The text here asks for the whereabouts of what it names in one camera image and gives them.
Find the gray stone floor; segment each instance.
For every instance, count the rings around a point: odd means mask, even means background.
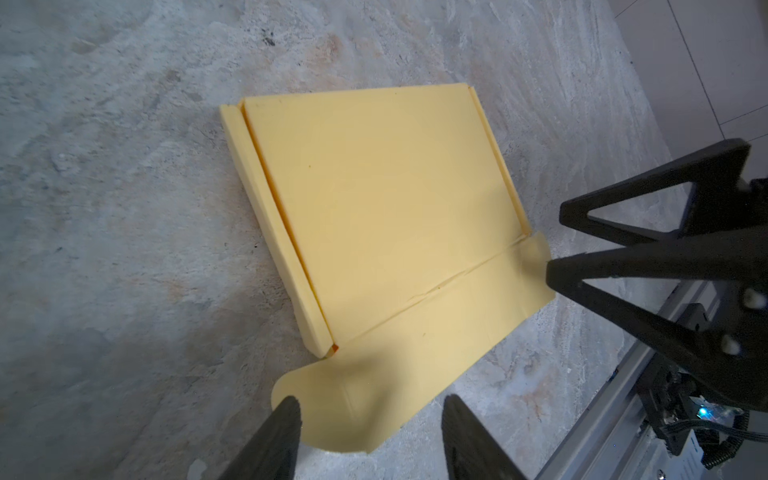
[[[556,257],[608,247],[560,202],[669,160],[604,0],[0,2],[0,476],[216,478],[313,361],[217,106],[455,81]],[[608,213],[671,229],[681,199]],[[558,297],[449,391],[533,477],[630,341]],[[441,397],[296,477],[446,478]]]

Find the bolt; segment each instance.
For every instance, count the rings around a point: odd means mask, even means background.
[[[741,353],[741,344],[727,333],[723,335],[723,338],[720,341],[720,348],[723,350],[723,353],[726,353],[727,355],[735,356]]]
[[[750,310],[762,310],[768,306],[768,297],[765,296],[765,293],[747,287],[741,296],[741,303]]]
[[[665,425],[675,423],[677,422],[677,415],[675,415],[674,413],[664,412],[663,422]]]

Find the cable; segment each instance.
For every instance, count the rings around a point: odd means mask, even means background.
[[[750,426],[749,410],[746,410],[744,413],[733,417],[733,427],[736,430],[746,431],[746,429],[748,429],[749,426]],[[712,432],[714,435],[717,435],[717,433],[713,432],[712,430],[707,430],[705,432]],[[721,465],[724,462],[731,460],[739,452],[739,448],[741,448],[741,444],[743,442],[744,442],[743,439],[737,439],[736,437],[728,437],[727,439],[722,441],[719,445],[701,444],[701,449],[704,452],[704,454],[701,457],[702,465],[704,465],[704,468],[706,468],[707,470],[711,470],[712,468],[715,468],[718,465]]]
[[[721,425],[717,422],[710,422],[709,420],[680,420],[671,425],[661,427],[661,430],[668,435],[685,432],[686,430],[717,430],[718,432],[725,433],[731,437],[736,437],[737,439],[768,443],[768,435],[765,433],[745,432],[733,427]]]

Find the yellow foam board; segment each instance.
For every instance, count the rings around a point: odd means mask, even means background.
[[[373,450],[553,298],[468,85],[245,98],[222,117],[305,344],[338,349],[273,390],[299,398],[304,442]]]

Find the tile grout line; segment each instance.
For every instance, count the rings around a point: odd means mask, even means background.
[[[627,10],[628,10],[628,9],[629,9],[629,8],[630,8],[632,5],[634,5],[634,4],[636,4],[636,3],[637,3],[637,0],[634,0],[634,2],[630,3],[629,5],[627,5],[627,7],[626,7],[624,10],[622,10],[621,12],[619,12],[619,15],[621,15],[621,14],[622,14],[622,13],[624,13],[624,12],[626,12],[626,11],[627,11]]]
[[[763,137],[766,137],[766,136],[768,136],[768,134],[762,134],[762,135],[760,135],[759,137],[755,137],[755,138],[753,138],[752,140],[747,140],[747,141],[755,141],[755,140],[757,140],[758,138],[763,138]]]
[[[674,14],[674,10],[672,9],[672,4],[670,3],[670,0],[667,0],[667,5],[670,7],[670,12],[672,12],[672,18],[674,19],[675,25],[677,25],[677,30],[680,32],[680,37],[683,38],[683,45],[685,45],[685,49],[688,51],[688,57],[690,57],[690,63],[694,64],[694,70],[696,72],[696,76],[699,78],[699,83],[701,83],[701,89],[704,90],[704,96],[707,97],[707,103],[710,104],[710,109],[712,110],[712,115],[715,117],[715,123],[717,123],[717,128],[720,129],[720,135],[723,136],[723,140],[725,140],[725,134],[723,133],[723,127],[720,126],[720,122],[717,120],[717,113],[715,113],[715,109],[712,106],[712,101],[710,100],[710,96],[707,93],[707,89],[704,87],[704,82],[701,81],[701,75],[699,74],[699,69],[696,67],[696,62],[694,61],[694,56],[690,54],[690,48],[688,48],[688,42],[685,41],[685,35],[683,35],[683,29],[680,28],[680,23],[677,21],[677,16]]]
[[[744,115],[753,114],[753,113],[755,113],[755,112],[756,112],[756,111],[758,111],[758,110],[763,110],[765,107],[768,107],[768,104],[765,104],[765,105],[763,105],[762,107],[758,107],[758,108],[755,108],[754,110],[750,110],[750,111],[748,111],[748,112],[747,112],[747,113],[745,113],[745,114],[741,114],[741,115],[739,115],[738,117],[733,117],[733,118],[731,118],[730,120],[726,120],[726,121],[724,121],[724,122],[723,122],[721,125],[725,125],[725,124],[726,124],[726,123],[728,123],[729,121],[734,121],[734,120],[736,120],[737,118],[742,118]]]

